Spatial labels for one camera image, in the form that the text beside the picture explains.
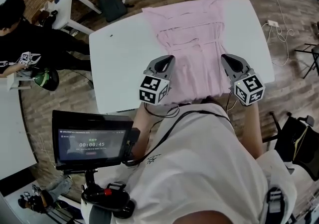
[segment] wooden floor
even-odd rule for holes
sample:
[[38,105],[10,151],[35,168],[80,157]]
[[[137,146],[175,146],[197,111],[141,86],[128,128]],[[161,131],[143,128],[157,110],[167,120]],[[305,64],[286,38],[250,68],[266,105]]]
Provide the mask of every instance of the wooden floor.
[[[142,7],[161,6],[188,0],[127,0],[127,3],[134,4],[134,8],[129,9],[129,14],[141,12]],[[267,19],[277,21],[286,34],[283,18],[280,14],[276,0],[250,0],[263,25]],[[295,53],[293,50],[302,44],[318,43],[311,27],[312,21],[319,20],[319,4],[317,0],[279,0],[285,16],[287,27],[293,29],[294,36],[288,37],[288,47],[290,59],[288,63],[281,67],[274,65],[276,80],[267,84],[264,98],[259,102],[260,121],[263,137],[276,133],[272,119],[268,115],[269,111],[275,111],[283,125],[286,120],[285,113],[290,111],[295,116],[312,115],[315,120],[319,120],[319,77],[312,71],[303,80],[307,68],[312,63],[311,54]],[[91,18],[84,23],[90,28],[97,30],[106,25],[101,16]],[[264,27],[265,36],[268,35],[269,27]],[[279,41],[275,35],[275,30],[270,36],[269,49],[274,62],[283,63],[287,52],[285,43]],[[33,86],[31,90],[22,91],[22,105],[25,114],[25,121],[31,141],[35,148],[35,153],[39,163],[32,167],[32,172],[38,179],[39,184],[45,186],[55,179],[60,172],[56,171],[50,163],[53,161],[52,137],[51,137],[51,116],[52,110],[92,112],[97,113],[94,91],[87,85],[86,79],[78,74],[63,71],[60,75],[60,86],[55,92],[48,92],[40,87]],[[225,104],[227,96],[222,96],[220,101]],[[243,125],[243,107],[237,104],[229,112],[237,135],[240,137]],[[315,123],[315,130],[319,131],[319,122]],[[300,180],[304,180],[305,187],[299,190],[298,203],[294,213],[298,214],[307,206],[307,199],[311,197],[310,191],[315,191],[319,186],[310,181],[306,173],[301,173]],[[74,176],[75,184],[68,194],[71,198],[80,199],[80,185],[84,184],[84,177]]]

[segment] power strip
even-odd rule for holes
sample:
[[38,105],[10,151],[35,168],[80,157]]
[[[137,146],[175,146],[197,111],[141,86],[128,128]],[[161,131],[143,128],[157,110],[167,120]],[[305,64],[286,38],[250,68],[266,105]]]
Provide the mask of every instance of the power strip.
[[279,24],[276,21],[268,20],[267,23],[268,23],[268,25],[270,25],[272,27],[279,27]]

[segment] person's arm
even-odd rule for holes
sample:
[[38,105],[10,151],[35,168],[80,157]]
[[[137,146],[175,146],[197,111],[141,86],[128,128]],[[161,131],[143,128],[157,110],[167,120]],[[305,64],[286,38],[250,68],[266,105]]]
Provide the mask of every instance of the person's arm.
[[144,103],[141,103],[136,116],[134,118],[133,127],[136,127],[140,130],[139,140],[136,142],[132,149],[134,159],[138,160],[144,157],[147,146],[150,129],[152,127],[152,116],[146,112],[144,108]]
[[23,64],[20,64],[20,63],[9,66],[7,69],[4,70],[4,72],[2,74],[0,74],[0,78],[5,78],[8,75],[13,74],[21,69],[24,69],[24,68],[26,68],[26,66]]
[[263,154],[263,140],[261,137],[257,103],[246,107],[244,133],[241,143],[255,159]]

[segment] black cable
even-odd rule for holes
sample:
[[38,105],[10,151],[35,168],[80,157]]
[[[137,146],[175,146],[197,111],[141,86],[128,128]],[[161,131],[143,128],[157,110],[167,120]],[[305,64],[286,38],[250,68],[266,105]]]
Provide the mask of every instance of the black cable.
[[147,104],[144,103],[144,108],[146,110],[146,112],[152,116],[155,116],[155,117],[159,117],[159,118],[174,118],[176,117],[178,114],[179,114],[179,106],[175,106],[173,108],[171,108],[167,113],[171,112],[172,110],[176,109],[176,111],[172,114],[167,114],[167,115],[158,115],[158,114],[155,114],[153,112],[151,112],[148,108],[147,108]]
[[173,126],[166,132],[166,134],[163,136],[163,138],[159,141],[159,143],[148,153],[146,154],[143,158],[141,159],[138,159],[138,160],[135,160],[135,161],[131,161],[131,162],[128,162],[128,161],[125,161],[123,162],[126,166],[128,167],[132,167],[132,166],[136,166],[136,165],[139,165],[141,164],[155,149],[157,149],[162,143],[164,143],[167,138],[169,137],[170,133],[172,132],[172,130],[174,129],[174,127],[187,115],[191,114],[191,113],[201,113],[201,114],[212,114],[216,117],[221,117],[221,118],[224,118],[226,119],[230,124],[230,120],[229,118],[223,116],[223,115],[220,115],[220,114],[216,114],[214,112],[209,112],[209,111],[204,111],[204,110],[201,110],[201,111],[187,111],[187,112],[184,112],[180,117],[178,117],[178,119],[175,121],[175,123],[173,124]]
[[72,70],[72,69],[69,69],[70,71],[72,71],[72,72],[74,72],[74,73],[77,73],[77,74],[79,74],[79,75],[82,75],[84,78],[86,78],[86,79],[88,79],[89,81],[91,81],[89,78],[87,78],[85,75],[83,75],[83,74],[81,74],[81,73],[79,73],[79,72],[76,72],[76,71],[74,71],[74,70]]
[[158,122],[155,122],[155,123],[153,124],[153,126],[150,128],[149,137],[148,137],[148,143],[149,143],[149,141],[150,141],[150,134],[151,134],[151,131],[152,131],[153,127],[154,127],[156,124],[158,124],[158,123],[160,123],[160,122],[162,122],[162,121],[163,121],[163,119],[161,119],[161,120],[158,121]]

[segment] black chair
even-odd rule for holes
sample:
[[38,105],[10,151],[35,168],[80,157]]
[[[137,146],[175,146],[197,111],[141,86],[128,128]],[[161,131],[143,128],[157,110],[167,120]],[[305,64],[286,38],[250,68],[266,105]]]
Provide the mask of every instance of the black chair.
[[305,45],[307,45],[307,47],[303,50],[297,50],[295,49],[295,51],[298,51],[298,52],[304,52],[304,53],[311,53],[313,55],[313,58],[314,58],[314,62],[313,64],[311,65],[311,67],[309,68],[309,70],[307,71],[306,75],[304,76],[304,78],[306,78],[306,76],[308,75],[308,73],[311,71],[311,70],[314,70],[315,68],[317,69],[317,73],[319,75],[319,63],[318,63],[318,57],[319,57],[319,44],[312,44],[312,43],[305,43]]
[[278,139],[275,150],[284,162],[303,167],[314,181],[319,179],[319,133],[313,131],[314,118],[294,118],[290,112],[287,113],[288,119],[281,129],[273,112],[273,117],[278,134],[263,139],[269,142]]

